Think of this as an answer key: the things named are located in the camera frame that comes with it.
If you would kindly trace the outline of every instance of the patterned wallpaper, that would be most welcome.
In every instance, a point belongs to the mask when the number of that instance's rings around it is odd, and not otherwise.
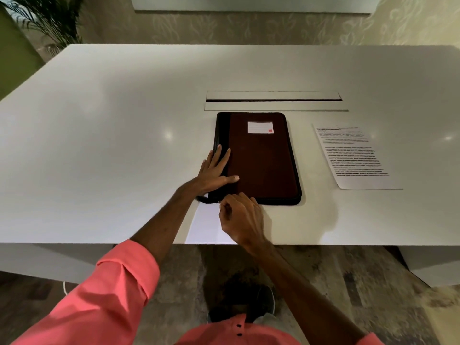
[[[460,46],[460,0],[381,0],[371,16],[135,13],[131,0],[85,3],[81,34],[88,43]],[[46,42],[28,36],[37,48]]]

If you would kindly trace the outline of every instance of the finger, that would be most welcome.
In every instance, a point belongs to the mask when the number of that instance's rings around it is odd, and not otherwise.
[[[220,203],[219,218],[221,222],[230,220],[231,213],[232,213],[232,208],[230,207],[229,204],[223,205],[222,203]]]
[[[254,203],[256,207],[259,207],[259,204],[257,203],[256,199],[254,197],[251,197],[250,200]]]
[[[204,171],[204,165],[206,164],[206,160],[203,160],[203,162],[201,163],[201,168],[200,168],[200,171],[198,172],[198,174],[200,174],[201,172]]]
[[[224,199],[220,202],[221,206],[230,205],[231,208],[236,208],[238,206],[243,206],[243,203],[240,202],[237,195],[228,194]]]
[[[211,163],[211,160],[213,159],[213,155],[214,155],[214,150],[211,150],[211,151],[209,152],[209,154],[207,155],[207,159],[206,159],[206,162],[205,162],[205,167],[204,167],[204,169],[209,168],[209,165],[210,165],[210,163]]]
[[[219,172],[222,173],[222,171],[224,170],[224,167],[225,165],[227,164],[227,162],[229,161],[229,158],[230,158],[230,149],[227,149],[227,152],[225,153],[225,155],[222,157],[222,159],[220,160],[219,164],[216,166],[216,168],[219,169]]]
[[[240,177],[239,176],[229,176],[229,177],[226,177],[226,176],[220,176],[219,178],[223,178],[225,179],[225,184],[232,184],[232,183],[236,183]]]
[[[254,208],[254,203],[249,199],[249,197],[244,192],[240,192],[238,196],[241,198],[241,201],[244,204],[244,207],[248,209]]]
[[[216,166],[217,162],[219,161],[220,153],[222,152],[222,146],[219,144],[217,145],[217,150],[214,153],[213,159],[211,160],[211,163],[209,164],[210,167]]]

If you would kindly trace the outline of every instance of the wall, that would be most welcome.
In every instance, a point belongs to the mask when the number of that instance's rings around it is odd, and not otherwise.
[[[0,100],[13,91],[44,62],[0,5]]]
[[[87,42],[460,46],[460,0],[381,0],[370,17],[301,13],[135,13],[130,0],[86,0]]]

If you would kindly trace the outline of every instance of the paper sheet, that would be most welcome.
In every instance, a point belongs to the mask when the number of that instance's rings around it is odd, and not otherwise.
[[[222,231],[219,219],[219,203],[199,203],[192,220],[186,244],[236,244]]]
[[[247,132],[249,134],[273,134],[273,122],[248,122]]]
[[[316,127],[324,155],[341,189],[401,189],[359,127]]]

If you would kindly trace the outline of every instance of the white label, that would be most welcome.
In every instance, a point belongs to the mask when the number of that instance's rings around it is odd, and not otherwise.
[[[401,189],[359,127],[315,127],[315,130],[341,189]]]
[[[248,122],[247,132],[250,134],[273,134],[273,122]]]

